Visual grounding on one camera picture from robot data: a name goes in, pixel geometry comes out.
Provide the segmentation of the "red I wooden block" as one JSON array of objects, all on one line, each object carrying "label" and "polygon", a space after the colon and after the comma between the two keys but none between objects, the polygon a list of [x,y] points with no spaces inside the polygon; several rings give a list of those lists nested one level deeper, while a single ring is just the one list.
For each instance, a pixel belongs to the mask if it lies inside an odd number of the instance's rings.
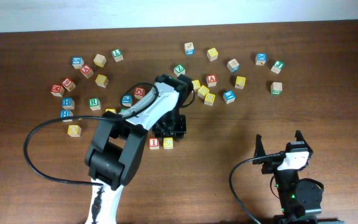
[{"label": "red I wooden block", "polygon": [[149,139],[149,148],[151,150],[156,150],[160,148],[160,142],[157,138],[150,138]]}]

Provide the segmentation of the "yellow C wooden block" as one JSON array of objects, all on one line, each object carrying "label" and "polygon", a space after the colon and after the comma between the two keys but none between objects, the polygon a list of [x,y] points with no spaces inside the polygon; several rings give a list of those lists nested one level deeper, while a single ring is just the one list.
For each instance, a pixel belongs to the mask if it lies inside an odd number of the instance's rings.
[{"label": "yellow C wooden block", "polygon": [[163,148],[164,149],[173,149],[173,138],[164,138],[163,139]]}]

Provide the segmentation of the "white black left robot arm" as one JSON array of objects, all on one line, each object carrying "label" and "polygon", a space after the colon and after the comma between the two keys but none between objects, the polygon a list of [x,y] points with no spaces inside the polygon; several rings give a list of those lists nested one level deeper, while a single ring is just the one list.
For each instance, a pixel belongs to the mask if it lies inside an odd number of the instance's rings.
[{"label": "white black left robot arm", "polygon": [[85,157],[93,184],[87,224],[116,222],[122,190],[140,166],[148,132],[157,139],[183,139],[186,118],[179,110],[193,93],[191,78],[163,74],[135,105],[102,115]]}]

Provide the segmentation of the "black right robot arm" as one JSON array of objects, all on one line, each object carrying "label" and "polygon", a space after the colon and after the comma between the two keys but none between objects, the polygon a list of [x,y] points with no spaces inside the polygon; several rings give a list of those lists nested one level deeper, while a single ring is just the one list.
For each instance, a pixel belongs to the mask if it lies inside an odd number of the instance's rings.
[{"label": "black right robot arm", "polygon": [[254,165],[261,164],[263,175],[272,174],[276,183],[281,215],[273,217],[274,223],[342,223],[338,219],[319,220],[322,213],[324,185],[314,179],[299,178],[298,173],[308,166],[313,150],[301,131],[295,131],[296,140],[288,142],[284,151],[266,154],[261,135],[256,135]]}]

